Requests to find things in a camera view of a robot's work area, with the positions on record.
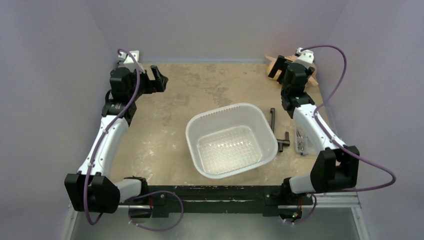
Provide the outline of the orange translucent plastic bag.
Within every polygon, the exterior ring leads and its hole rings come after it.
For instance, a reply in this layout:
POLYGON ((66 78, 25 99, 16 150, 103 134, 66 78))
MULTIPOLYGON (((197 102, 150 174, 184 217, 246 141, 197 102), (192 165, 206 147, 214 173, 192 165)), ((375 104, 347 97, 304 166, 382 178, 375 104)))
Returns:
MULTIPOLYGON (((269 74, 270 74, 270 72, 271 72, 271 70, 272 70, 272 68, 273 68, 273 66, 274 66, 274 64, 276 63, 276 58, 275 57, 272 57, 272 56, 269 56, 269 55, 266 55, 265 56, 266 57, 266 59, 267 60, 269 60, 270 61, 270 63, 268 64, 268 66, 267 66, 267 69, 266 69, 266 75, 267 75, 267 77, 269 78, 269 79, 271 79, 271 80, 274 80, 274 81, 278 81, 278 77, 280 76, 280 74, 281 74, 281 70, 277 70, 277 72, 276 72, 276 74, 275 74, 275 76, 274 77, 269 77, 269 74)), ((289 61, 294 61, 294 60, 296 60, 298 57, 297 56, 295 56, 295 55, 290 55, 290 56, 286 56, 285 57, 285 59, 287 59, 287 60, 289 60, 289 61)), ((312 87, 317 87, 318 85, 319 85, 319 83, 318 83, 318 81, 316 80, 316 72, 314 72, 310 77, 309 77, 309 79, 308 79, 308 82, 307 82, 307 84, 306 84, 306 86, 307 87, 310 87, 310 86, 312 86, 312 87)))

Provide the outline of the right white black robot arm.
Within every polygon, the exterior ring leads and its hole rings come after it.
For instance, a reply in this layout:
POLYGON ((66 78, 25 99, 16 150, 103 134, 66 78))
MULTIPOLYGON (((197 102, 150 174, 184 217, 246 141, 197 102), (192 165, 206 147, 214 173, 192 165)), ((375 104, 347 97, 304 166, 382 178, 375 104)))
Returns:
POLYGON ((356 186, 359 169, 359 150, 347 146, 324 122, 318 108, 305 91, 315 69, 312 53, 298 56, 294 61, 280 55, 276 58, 269 78, 280 75, 283 109, 306 133, 317 152, 317 158, 309 174, 286 178, 280 196, 288 204, 307 193, 328 193, 351 189, 356 186))

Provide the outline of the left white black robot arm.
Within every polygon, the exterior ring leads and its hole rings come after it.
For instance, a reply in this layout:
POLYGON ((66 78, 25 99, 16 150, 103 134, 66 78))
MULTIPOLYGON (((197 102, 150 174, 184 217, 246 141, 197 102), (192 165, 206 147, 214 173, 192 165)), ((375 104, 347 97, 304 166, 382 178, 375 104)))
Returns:
POLYGON ((150 69, 153 80, 149 79, 146 70, 141 70, 139 75, 124 66, 111 71, 111 89, 105 95, 95 142, 77 172, 67 174, 64 180, 71 205, 77 212, 112 214, 128 199, 138 205, 148 201, 145 178, 132 176, 113 183, 109 177, 118 146, 137 110, 131 98, 138 99, 143 94, 161 93, 166 89, 168 77, 156 65, 151 65, 150 69))

